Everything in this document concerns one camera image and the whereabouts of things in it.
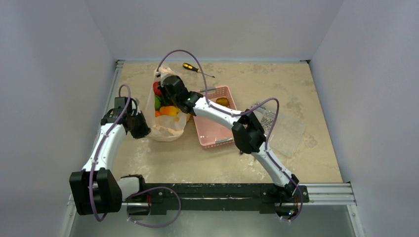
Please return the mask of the orange yellow fake mango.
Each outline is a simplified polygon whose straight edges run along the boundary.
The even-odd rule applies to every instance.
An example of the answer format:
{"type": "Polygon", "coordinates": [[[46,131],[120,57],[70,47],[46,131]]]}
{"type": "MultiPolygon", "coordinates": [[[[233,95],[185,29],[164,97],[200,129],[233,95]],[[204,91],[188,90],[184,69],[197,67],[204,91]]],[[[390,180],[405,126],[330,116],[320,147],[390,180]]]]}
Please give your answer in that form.
{"type": "Polygon", "coordinates": [[[161,115],[164,115],[164,116],[176,117],[178,113],[180,112],[180,109],[177,108],[176,106],[162,106],[160,107],[159,112],[161,115]]]}

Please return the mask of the translucent orange plastic bag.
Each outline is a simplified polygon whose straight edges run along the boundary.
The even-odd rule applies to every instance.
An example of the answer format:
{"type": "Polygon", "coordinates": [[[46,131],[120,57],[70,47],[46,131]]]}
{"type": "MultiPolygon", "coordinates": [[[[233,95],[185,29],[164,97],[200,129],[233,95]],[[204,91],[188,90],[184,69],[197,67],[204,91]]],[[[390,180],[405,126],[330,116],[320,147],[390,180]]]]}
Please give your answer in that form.
{"type": "MultiPolygon", "coordinates": [[[[176,117],[161,115],[154,108],[154,92],[153,85],[150,84],[147,103],[142,110],[147,125],[151,129],[147,136],[155,141],[171,142],[180,138],[185,130],[185,126],[190,119],[190,115],[179,112],[176,117]]],[[[173,106],[168,99],[162,99],[162,106],[173,106]]]]}

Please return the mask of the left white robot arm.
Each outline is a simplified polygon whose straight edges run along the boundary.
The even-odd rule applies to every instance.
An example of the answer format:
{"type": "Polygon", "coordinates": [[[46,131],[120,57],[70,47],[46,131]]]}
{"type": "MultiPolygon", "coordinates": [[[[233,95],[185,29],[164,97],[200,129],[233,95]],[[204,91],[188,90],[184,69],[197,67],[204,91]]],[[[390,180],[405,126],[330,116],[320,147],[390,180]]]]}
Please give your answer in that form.
{"type": "Polygon", "coordinates": [[[129,197],[135,202],[147,197],[142,175],[126,175],[116,180],[111,168],[126,135],[141,139],[150,133],[150,128],[135,99],[116,97],[114,105],[100,122],[99,138],[87,163],[69,177],[79,215],[118,212],[129,197]]]}

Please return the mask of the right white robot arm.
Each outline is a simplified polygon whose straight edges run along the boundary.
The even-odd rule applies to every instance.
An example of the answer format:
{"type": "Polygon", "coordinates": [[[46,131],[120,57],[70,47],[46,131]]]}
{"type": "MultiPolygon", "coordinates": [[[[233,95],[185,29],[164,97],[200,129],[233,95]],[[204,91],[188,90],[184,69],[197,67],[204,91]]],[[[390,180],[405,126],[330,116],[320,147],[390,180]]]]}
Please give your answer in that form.
{"type": "Polygon", "coordinates": [[[268,145],[270,135],[265,134],[253,110],[241,112],[210,101],[199,92],[189,91],[178,76],[164,76],[160,82],[162,95],[182,112],[209,119],[230,129],[235,146],[261,164],[277,187],[280,199],[289,201],[296,196],[300,191],[299,181],[268,145]]]}

